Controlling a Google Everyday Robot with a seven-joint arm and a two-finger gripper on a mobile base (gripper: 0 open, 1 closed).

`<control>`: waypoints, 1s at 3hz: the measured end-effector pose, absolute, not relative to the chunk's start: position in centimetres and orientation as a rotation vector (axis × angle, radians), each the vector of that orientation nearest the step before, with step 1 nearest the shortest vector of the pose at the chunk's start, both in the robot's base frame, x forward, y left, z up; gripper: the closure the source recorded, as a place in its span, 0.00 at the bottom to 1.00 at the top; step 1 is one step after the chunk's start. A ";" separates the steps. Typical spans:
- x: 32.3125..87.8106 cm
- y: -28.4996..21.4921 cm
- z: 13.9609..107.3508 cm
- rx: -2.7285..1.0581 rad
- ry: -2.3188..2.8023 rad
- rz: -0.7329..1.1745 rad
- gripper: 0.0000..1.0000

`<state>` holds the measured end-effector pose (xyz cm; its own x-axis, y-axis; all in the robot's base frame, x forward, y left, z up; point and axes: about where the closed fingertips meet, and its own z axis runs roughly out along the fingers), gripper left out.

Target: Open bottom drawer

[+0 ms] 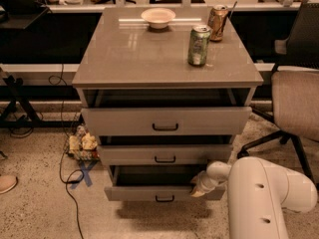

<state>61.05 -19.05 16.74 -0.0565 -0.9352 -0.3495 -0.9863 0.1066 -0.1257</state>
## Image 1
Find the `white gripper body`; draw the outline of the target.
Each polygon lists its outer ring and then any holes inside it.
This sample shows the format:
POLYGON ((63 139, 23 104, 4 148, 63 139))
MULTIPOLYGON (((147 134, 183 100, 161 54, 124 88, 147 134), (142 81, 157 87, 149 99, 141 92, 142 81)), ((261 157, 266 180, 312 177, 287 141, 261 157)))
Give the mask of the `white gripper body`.
POLYGON ((200 195, 203 195, 213 191, 222 183, 223 181, 218 175, 209 173, 208 171, 202 171, 197 175, 195 188, 200 195))

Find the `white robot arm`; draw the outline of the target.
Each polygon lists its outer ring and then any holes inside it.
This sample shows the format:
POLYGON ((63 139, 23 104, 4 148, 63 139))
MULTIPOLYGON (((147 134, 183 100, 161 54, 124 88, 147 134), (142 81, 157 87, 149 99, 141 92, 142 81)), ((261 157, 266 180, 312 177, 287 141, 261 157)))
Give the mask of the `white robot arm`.
POLYGON ((230 239, 289 239, 283 211, 311 211, 317 189, 306 175, 258 157, 215 161, 190 183, 200 197, 227 186, 230 239))

